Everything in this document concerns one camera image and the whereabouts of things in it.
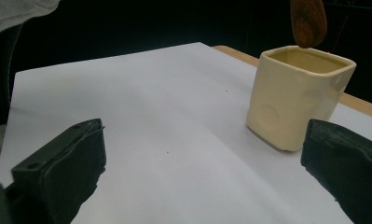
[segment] table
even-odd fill
[[[107,164],[73,223],[351,223],[301,165],[245,124],[255,67],[201,43],[16,76],[0,161],[10,169],[71,125],[101,118]],[[372,118],[332,122],[372,140]]]

